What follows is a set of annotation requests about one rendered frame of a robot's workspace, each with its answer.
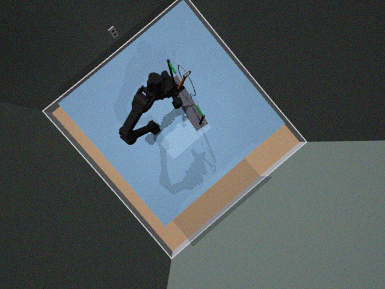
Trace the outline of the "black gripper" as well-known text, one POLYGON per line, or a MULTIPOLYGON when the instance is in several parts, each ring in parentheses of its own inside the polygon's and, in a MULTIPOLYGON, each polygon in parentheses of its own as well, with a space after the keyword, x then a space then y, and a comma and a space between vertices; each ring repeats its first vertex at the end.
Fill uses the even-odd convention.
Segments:
MULTIPOLYGON (((167 72, 167 70, 162 71, 161 76, 163 77, 163 75, 169 75, 168 72, 167 72)), ((164 95, 164 94, 163 94, 164 89, 161 88, 161 91, 160 91, 160 92, 161 92, 161 96, 162 96, 161 100, 163 100, 163 99, 165 99, 165 98, 170 98, 170 97, 172 97, 172 98, 173 98, 172 104, 173 104, 173 106, 174 106, 175 109, 178 109, 178 108, 181 107, 181 105, 183 104, 183 102, 182 102, 181 98, 180 98, 180 97, 177 97, 177 96, 179 95, 179 93, 180 93, 183 89, 184 89, 184 86, 181 86, 180 89, 174 90, 174 91, 172 92, 172 95, 164 95)))

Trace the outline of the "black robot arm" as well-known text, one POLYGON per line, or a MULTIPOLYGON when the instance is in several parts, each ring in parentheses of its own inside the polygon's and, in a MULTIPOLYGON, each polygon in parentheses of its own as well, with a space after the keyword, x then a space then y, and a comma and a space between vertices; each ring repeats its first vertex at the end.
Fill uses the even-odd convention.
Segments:
POLYGON ((151 109, 153 103, 162 98, 161 88, 164 89, 164 95, 172 95, 172 92, 177 89, 175 80, 170 75, 163 75, 163 77, 152 72, 149 74, 147 80, 147 87, 142 86, 137 91, 132 101, 132 111, 126 119, 123 126, 119 129, 120 138, 123 139, 128 145, 133 145, 138 137, 141 137, 148 132, 157 135, 160 132, 160 127, 153 120, 149 121, 148 124, 142 128, 133 130, 135 125, 139 121, 143 113, 148 112, 151 109), (163 84, 162 84, 162 79, 163 84), (146 96, 142 93, 144 92, 146 96))

